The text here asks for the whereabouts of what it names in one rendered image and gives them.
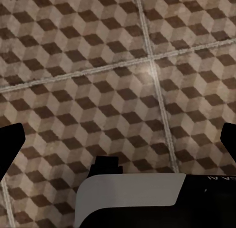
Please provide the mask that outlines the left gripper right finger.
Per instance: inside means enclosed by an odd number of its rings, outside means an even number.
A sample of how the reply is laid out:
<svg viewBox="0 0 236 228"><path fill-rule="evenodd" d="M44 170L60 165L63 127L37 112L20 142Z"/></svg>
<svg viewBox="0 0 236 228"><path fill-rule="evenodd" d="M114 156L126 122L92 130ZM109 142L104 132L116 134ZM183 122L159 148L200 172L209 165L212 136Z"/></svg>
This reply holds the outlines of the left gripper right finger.
<svg viewBox="0 0 236 228"><path fill-rule="evenodd" d="M224 123L220 140L236 162L236 125Z"/></svg>

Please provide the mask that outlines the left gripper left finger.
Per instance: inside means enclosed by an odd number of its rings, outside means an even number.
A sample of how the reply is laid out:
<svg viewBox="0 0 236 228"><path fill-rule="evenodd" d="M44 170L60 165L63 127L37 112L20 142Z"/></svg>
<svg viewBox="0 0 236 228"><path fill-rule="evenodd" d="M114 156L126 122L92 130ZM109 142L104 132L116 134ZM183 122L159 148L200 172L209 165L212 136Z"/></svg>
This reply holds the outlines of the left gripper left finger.
<svg viewBox="0 0 236 228"><path fill-rule="evenodd" d="M25 142L21 123L0 128L0 181Z"/></svg>

